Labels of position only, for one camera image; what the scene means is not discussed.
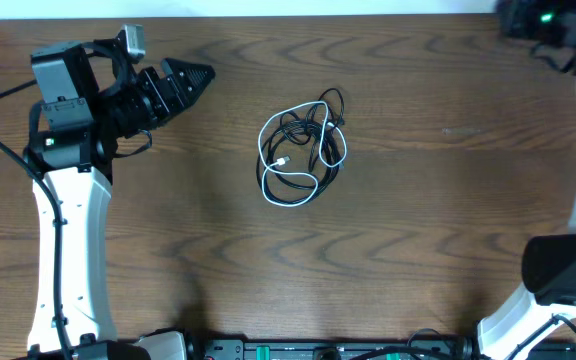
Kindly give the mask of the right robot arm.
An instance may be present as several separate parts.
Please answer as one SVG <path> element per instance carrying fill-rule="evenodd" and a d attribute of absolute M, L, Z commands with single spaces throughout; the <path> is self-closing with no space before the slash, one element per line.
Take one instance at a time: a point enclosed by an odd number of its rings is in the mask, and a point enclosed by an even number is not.
<path fill-rule="evenodd" d="M 501 33 L 533 42 L 532 58 L 543 47 L 571 49 L 563 66 L 543 62 L 576 78 L 576 0 L 508 0 L 496 5 Z M 477 325 L 469 359 L 526 359 L 559 326 L 576 319 L 576 195 L 562 235 L 532 238 L 522 257 L 522 282 L 492 315 Z"/>

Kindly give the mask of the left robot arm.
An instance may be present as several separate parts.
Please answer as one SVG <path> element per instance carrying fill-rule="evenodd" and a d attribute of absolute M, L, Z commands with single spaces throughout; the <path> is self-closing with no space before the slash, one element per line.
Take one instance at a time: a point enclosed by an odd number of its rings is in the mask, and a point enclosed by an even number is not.
<path fill-rule="evenodd" d="M 213 67 L 166 58 L 140 68 L 143 45 L 126 33 L 33 52 L 43 99 L 31 110 L 24 158 L 40 227 L 31 359 L 192 359 L 178 330 L 119 339 L 106 280 L 105 228 L 118 141 L 149 135 L 196 103 Z"/>

